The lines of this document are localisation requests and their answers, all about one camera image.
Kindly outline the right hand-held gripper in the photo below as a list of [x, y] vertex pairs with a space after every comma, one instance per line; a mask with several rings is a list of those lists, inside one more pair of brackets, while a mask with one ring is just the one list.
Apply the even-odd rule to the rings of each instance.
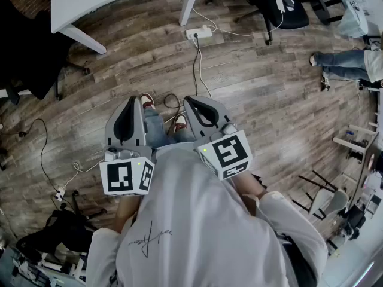
[[221, 132], [207, 135], [211, 127], [230, 121], [222, 103], [203, 96], [186, 96], [184, 109], [196, 139], [194, 150], [216, 177], [225, 180], [249, 169], [252, 153], [243, 130], [228, 135]]

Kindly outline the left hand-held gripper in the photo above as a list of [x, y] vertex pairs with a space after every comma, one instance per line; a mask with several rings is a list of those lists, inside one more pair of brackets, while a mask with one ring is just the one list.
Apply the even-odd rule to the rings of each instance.
[[[140, 100], [131, 96], [121, 103], [105, 126], [106, 144], [145, 146], [146, 125]], [[108, 148], [99, 164], [104, 193], [109, 196], [142, 196], [149, 193], [155, 164], [128, 149]]]

